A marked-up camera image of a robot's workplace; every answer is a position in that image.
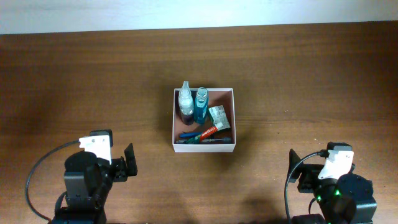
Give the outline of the blue disposable razor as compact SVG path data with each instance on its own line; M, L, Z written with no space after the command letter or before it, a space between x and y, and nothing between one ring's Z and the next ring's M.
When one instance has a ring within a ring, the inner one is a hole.
M180 139L189 139L189 138L194 138L197 135L201 135L201 132L182 133L179 135L179 138Z

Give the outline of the blue white toothbrush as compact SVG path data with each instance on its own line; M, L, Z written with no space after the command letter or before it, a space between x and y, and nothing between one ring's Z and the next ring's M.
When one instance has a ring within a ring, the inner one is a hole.
M230 144L232 139L229 137L225 138L210 138L210 139L200 139L200 138L190 138L177 140L177 144Z

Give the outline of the clear bottle with purple liquid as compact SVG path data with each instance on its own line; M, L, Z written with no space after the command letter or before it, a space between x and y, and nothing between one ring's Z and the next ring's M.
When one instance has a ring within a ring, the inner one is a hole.
M179 91L178 105L180 108L180 116L183 124L188 126L193 124L194 104L188 81L183 82L183 85Z

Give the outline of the green white packet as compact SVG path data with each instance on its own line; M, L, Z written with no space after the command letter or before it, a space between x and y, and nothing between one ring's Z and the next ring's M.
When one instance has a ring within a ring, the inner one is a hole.
M208 112L212 123L218 131L229 129L231 127L223 105L211 107L208 109Z

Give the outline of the red white toothpaste tube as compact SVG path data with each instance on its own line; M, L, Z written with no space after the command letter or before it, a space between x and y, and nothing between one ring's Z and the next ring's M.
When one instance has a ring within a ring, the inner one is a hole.
M214 134L218 131L222 131L224 129L229 129L230 127L231 126L226 123L222 123L222 122L216 123L212 127L208 128L206 131L202 132L201 134L186 140L185 144L199 144L203 140L205 140L206 138L211 136L212 134Z

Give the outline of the blue mouthwash bottle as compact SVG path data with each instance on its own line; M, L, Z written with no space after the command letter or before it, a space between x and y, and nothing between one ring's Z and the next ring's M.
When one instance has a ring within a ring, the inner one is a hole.
M195 97L194 120L198 124L204 124L208 107L208 90L200 87Z

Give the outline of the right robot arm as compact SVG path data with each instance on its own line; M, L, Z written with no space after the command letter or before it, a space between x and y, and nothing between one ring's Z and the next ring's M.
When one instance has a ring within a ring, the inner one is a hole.
M354 174L354 151L345 142L329 142L326 149L303 158L291 149L289 169L284 185L287 221L310 223L372 223L377 209L371 180ZM290 216L288 186L298 182L300 193L313 194L309 208L317 203L319 213Z

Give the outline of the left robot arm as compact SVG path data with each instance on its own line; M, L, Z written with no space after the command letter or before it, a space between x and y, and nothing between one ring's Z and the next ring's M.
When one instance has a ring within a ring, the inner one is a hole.
M55 203L50 223L106 223L104 205L115 182L125 182L137 175L133 144L119 158L111 157L113 132L110 129L91 131L75 141L81 151L64 163L66 191Z

